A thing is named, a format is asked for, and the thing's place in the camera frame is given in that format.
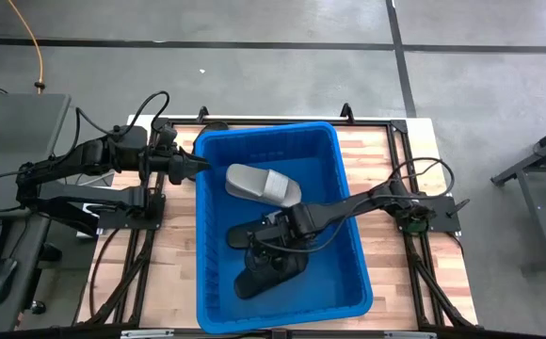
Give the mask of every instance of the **gray object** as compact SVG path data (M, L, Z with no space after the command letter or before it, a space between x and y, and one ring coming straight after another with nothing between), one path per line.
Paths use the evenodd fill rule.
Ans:
M234 197L290 207L302 198L294 180L273 169L256 169L233 164L227 169L225 189Z
M63 94L0 94L0 173L23 163L47 159L54 151L70 97ZM0 179L0 209L16 202L16 176ZM27 210L0 213L0 218L23 217Z

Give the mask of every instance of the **blue storage bin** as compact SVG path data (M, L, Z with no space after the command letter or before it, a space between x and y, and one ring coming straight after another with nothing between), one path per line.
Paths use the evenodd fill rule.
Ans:
M245 267L245 253L227 245L227 230L279 207L229 195L227 168L245 164L283 173L298 182L303 202L346 198L350 193L331 125L310 122L210 132L196 147L196 154L213 167L196 180L197 307L205 331L247 331L367 313L373 293L354 218L329 246L309 254L307 268L295 278L252 299L240 299L233 290L235 277ZM317 243L328 239L334 228L320 234Z

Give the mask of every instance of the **gray floor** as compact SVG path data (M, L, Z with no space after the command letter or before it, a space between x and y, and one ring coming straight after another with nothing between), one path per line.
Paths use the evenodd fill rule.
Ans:
M136 40L392 42L385 2L249 0L26 0L40 37ZM546 0L395 0L404 43L546 45ZM0 36L25 37L0 0ZM50 92L70 93L101 125L126 121L148 94L166 89L168 114L405 117L394 52L43 48ZM442 157L455 169L468 276L479 321L489 329L546 334L546 273L519 265L544 248L515 183L491 175L531 153L546 134L546 54L407 53L419 117L434 121ZM0 86L32 92L31 47L0 46ZM57 151L72 140L72 115ZM83 125L82 139L98 134ZM90 244L54 228L54 242L88 255L45 275L52 305L23 327L70 324Z

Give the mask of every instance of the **orange cable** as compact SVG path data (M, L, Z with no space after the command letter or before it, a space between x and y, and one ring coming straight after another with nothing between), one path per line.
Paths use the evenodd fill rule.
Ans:
M32 42L35 44L35 49L37 50L37 56L39 57L39 81L37 81L38 84L35 84L35 87L37 87L37 92L39 94L41 94L41 93L43 93L43 88L44 88L44 84L43 84L43 56L40 54L39 43L37 42L37 39L35 39L35 35L32 33L32 30L30 29L30 27L26 23L26 20L24 19L24 17L22 16L22 14L18 10L18 8L16 8L16 5L13 4L13 1L8 0L8 2L11 5L11 7L13 8L13 10L16 12L16 14L18 14L18 18L20 18L20 21L22 22L24 27L26 27L26 31L30 35L30 39L32 39Z

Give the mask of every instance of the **wooden table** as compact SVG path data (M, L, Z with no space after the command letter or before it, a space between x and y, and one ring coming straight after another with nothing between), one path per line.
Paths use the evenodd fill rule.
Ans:
M148 131L149 117L137 124ZM409 119L409 138L413 157L438 157L432 122L429 119ZM192 142L202 126L176 126L177 142L190 152ZM386 180L391 172L391 160L385 129L381 127L337 127L351 193L362 192ZM399 158L403 150L399 149ZM416 162L422 171L426 162ZM138 185L136 172L124 172L114 178L113 187L122 189ZM445 189L442 169L436 166L418 177L420 190L429 195ZM194 184L185 180L180 186L166 181L167 208L163 227L156 233L150 273L145 291L142 328L199 328L196 320L196 238ZM362 247L374 291L374 306L362 316L288 326L303 330L415 330L410 278L405 246L393 220L381 211L357 217ZM95 281L96 308L102 305L120 280L130 232L121 230L104 254ZM94 261L106 236L100 236ZM444 293L459 311L476 323L474 305L461 252L454 239L446 234L430 234L430 248L437 280ZM143 243L139 238L138 248ZM430 295L421 281L426 315L433 321ZM127 299L127 315L132 309L135 285ZM80 306L78 321L87 319L88 284Z

